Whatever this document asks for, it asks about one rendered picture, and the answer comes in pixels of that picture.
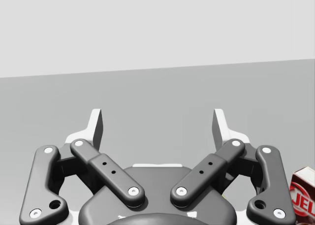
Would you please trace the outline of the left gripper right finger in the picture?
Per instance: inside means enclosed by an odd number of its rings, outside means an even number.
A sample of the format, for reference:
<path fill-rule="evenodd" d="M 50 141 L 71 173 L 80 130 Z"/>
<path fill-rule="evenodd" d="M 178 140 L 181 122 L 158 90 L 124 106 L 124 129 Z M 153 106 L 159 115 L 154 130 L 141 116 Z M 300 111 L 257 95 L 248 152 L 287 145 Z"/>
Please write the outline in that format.
<path fill-rule="evenodd" d="M 224 111 L 215 109 L 212 134 L 216 152 L 206 156 L 170 191 L 170 201 L 186 208 L 209 187 L 222 194 L 239 176 L 247 176 L 256 195 L 248 201 L 246 216 L 257 225 L 295 225 L 281 153 L 270 145 L 253 147 L 249 138 L 228 127 Z"/>

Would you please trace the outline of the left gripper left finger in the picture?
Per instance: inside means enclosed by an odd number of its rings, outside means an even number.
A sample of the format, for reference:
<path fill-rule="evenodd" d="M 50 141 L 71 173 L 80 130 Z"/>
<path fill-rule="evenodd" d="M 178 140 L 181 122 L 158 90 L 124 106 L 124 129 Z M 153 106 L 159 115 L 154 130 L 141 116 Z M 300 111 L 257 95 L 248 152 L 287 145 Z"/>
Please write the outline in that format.
<path fill-rule="evenodd" d="M 144 188 L 99 151 L 102 135 L 101 109 L 93 109 L 87 127 L 70 134 L 61 148 L 44 145 L 35 151 L 19 215 L 20 225 L 63 223 L 70 211 L 60 190 L 65 178 L 73 175 L 92 193 L 108 188 L 129 208 L 137 208 L 145 202 Z"/>

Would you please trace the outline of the brown and red carton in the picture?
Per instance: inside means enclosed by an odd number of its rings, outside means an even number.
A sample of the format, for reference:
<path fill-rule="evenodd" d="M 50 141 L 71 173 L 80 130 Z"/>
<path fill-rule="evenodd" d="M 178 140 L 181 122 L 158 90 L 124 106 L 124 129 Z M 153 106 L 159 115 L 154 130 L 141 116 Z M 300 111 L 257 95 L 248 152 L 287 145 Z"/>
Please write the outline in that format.
<path fill-rule="evenodd" d="M 306 166 L 295 171 L 291 178 L 290 195 L 296 225 L 315 225 L 315 171 Z"/>

